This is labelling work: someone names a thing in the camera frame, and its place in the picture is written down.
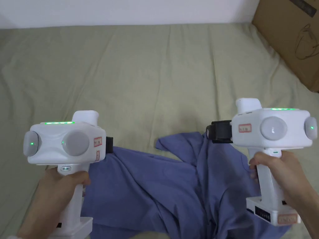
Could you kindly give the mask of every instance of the green led light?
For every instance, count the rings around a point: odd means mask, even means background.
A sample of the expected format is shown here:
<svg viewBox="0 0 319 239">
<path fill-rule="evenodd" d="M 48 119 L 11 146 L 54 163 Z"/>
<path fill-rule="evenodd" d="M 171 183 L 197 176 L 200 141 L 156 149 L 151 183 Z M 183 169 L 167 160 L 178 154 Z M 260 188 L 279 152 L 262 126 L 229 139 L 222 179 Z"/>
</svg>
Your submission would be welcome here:
<svg viewBox="0 0 319 239">
<path fill-rule="evenodd" d="M 296 110 L 292 108 L 271 108 L 271 110 Z"/>
<path fill-rule="evenodd" d="M 74 124 L 74 122 L 68 121 L 68 122 L 46 122 L 46 125 L 51 125 L 51 124 Z"/>
</svg>

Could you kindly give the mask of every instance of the bed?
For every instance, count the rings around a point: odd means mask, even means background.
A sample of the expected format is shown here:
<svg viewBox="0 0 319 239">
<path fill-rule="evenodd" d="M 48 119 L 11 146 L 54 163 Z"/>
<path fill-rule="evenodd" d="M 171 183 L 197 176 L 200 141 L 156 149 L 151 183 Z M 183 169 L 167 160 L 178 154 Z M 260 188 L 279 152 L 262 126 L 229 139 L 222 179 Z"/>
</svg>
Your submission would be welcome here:
<svg viewBox="0 0 319 239">
<path fill-rule="evenodd" d="M 18 230 L 45 170 L 22 153 L 24 133 L 35 123 L 92 109 L 114 145 L 164 155 L 154 149 L 158 137 L 231 119 L 240 97 L 319 119 L 319 94 L 251 24 L 0 30 L 0 70 L 0 238 Z M 319 140 L 295 152 L 319 192 Z M 310 237 L 301 224 L 284 238 Z"/>
</svg>

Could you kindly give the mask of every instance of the white sticker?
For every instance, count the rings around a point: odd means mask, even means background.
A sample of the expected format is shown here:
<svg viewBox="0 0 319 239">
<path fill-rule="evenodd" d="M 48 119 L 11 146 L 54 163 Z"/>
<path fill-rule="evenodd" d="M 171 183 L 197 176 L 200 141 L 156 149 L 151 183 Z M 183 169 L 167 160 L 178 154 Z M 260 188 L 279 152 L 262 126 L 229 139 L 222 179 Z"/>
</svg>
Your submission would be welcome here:
<svg viewBox="0 0 319 239">
<path fill-rule="evenodd" d="M 102 145 L 102 137 L 98 137 L 94 139 L 94 147 Z"/>
<path fill-rule="evenodd" d="M 239 133 L 250 133 L 251 132 L 251 124 L 239 125 L 238 131 L 239 131 Z"/>
</svg>

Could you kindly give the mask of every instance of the cardboard box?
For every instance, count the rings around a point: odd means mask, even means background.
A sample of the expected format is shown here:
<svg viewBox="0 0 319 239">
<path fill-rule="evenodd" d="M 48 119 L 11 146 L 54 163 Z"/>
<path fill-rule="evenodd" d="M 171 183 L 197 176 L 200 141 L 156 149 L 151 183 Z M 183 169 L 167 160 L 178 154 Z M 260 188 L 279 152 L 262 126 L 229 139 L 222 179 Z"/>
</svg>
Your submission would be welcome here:
<svg viewBox="0 0 319 239">
<path fill-rule="evenodd" d="M 253 24 L 300 81 L 319 92 L 319 0 L 260 0 Z"/>
</svg>

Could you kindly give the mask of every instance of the red label sticker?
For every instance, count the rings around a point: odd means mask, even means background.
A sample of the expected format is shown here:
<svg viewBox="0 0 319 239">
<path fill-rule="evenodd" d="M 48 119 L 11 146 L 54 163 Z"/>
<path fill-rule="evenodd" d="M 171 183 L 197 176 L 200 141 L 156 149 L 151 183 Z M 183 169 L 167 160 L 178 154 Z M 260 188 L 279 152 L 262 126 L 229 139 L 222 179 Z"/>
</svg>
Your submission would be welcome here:
<svg viewBox="0 0 319 239">
<path fill-rule="evenodd" d="M 239 131 L 239 133 L 250 133 L 251 132 L 251 124 L 239 125 L 238 131 Z"/>
<path fill-rule="evenodd" d="M 95 161 L 99 161 L 100 160 L 100 151 L 96 151 L 96 159 Z"/>
<path fill-rule="evenodd" d="M 295 224 L 298 223 L 298 215 L 297 214 L 283 214 L 278 216 L 278 224 Z"/>
<path fill-rule="evenodd" d="M 102 145 L 102 137 L 98 137 L 94 139 L 94 147 L 98 147 Z"/>
</svg>

